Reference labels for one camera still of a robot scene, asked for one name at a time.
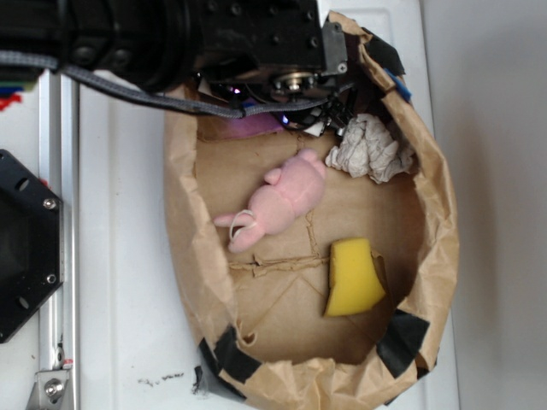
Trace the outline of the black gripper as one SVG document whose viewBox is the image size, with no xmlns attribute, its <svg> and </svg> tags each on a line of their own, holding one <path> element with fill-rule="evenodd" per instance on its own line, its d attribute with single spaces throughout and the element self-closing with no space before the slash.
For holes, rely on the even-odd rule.
<svg viewBox="0 0 547 410">
<path fill-rule="evenodd" d="M 231 101 L 254 101 L 289 130 L 344 128 L 354 100 L 345 35 L 317 1 L 202 1 L 194 72 Z"/>
</svg>

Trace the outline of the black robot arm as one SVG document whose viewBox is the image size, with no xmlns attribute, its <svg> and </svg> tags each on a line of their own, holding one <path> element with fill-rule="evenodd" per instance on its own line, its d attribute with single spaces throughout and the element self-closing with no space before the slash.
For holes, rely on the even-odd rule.
<svg viewBox="0 0 547 410">
<path fill-rule="evenodd" d="M 193 115 L 343 128 L 342 27 L 316 1 L 4 1 L 1 104 L 44 72 Z"/>
</svg>

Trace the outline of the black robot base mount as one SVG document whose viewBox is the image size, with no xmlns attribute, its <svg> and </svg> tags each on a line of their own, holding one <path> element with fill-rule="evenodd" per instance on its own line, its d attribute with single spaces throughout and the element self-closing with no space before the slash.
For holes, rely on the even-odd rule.
<svg viewBox="0 0 547 410">
<path fill-rule="evenodd" d="M 8 342 L 62 283 L 62 201 L 1 151 L 1 342 Z"/>
</svg>

